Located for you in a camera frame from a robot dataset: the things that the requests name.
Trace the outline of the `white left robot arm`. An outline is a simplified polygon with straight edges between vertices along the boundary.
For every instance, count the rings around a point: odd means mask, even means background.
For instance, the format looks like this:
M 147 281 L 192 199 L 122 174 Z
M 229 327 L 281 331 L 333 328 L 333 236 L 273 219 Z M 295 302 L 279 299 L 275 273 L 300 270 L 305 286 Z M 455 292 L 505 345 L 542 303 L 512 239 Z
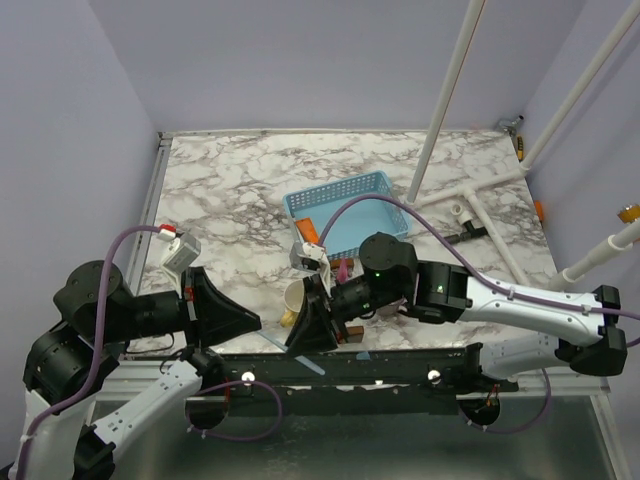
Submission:
M 258 331 L 257 314 L 226 297 L 193 267 L 180 290 L 135 296 L 103 261 L 76 268 L 54 296 L 61 320 L 26 359 L 26 417 L 10 479 L 108 479 L 129 445 L 171 408 L 227 380 L 208 347 Z M 89 410 L 119 365 L 111 348 L 182 332 L 188 344 L 168 370 L 114 413 L 93 423 Z

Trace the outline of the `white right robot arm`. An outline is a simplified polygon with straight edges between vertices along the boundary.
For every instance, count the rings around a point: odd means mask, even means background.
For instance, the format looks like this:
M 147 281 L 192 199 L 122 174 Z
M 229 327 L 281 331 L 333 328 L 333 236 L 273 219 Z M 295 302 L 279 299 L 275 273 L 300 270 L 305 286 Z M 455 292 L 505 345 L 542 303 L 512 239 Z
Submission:
M 289 354 L 329 352 L 353 336 L 352 320 L 401 301 L 421 323 L 487 322 L 530 331 L 513 342 L 480 346 L 460 379 L 480 392 L 496 379 L 553 366 L 610 377 L 622 373 L 627 341 L 617 323 L 617 292 L 570 294 L 474 275 L 467 268 L 421 261 L 413 245 L 378 232 L 359 250 L 362 275 L 331 288 L 314 274 L 304 281 L 301 311 L 285 342 Z

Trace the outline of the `yellow mug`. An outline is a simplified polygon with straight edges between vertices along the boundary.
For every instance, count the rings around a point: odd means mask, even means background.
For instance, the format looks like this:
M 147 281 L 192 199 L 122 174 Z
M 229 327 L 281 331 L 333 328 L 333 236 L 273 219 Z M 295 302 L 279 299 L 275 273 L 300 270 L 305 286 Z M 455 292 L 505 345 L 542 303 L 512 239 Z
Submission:
M 302 304 L 304 302 L 305 289 L 302 279 L 291 282 L 284 290 L 284 313 L 279 321 L 279 324 L 283 328 L 292 327 L 301 311 Z

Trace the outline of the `mauve mug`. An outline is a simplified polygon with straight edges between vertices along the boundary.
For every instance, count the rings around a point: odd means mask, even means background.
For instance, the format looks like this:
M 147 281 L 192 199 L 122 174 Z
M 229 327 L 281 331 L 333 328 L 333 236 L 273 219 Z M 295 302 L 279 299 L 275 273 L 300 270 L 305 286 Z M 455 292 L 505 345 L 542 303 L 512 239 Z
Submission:
M 381 318 L 386 318 L 386 317 L 396 315 L 399 312 L 400 308 L 405 305 L 405 303 L 406 303 L 405 300 L 398 300 L 391 304 L 379 307 L 376 310 L 376 315 Z

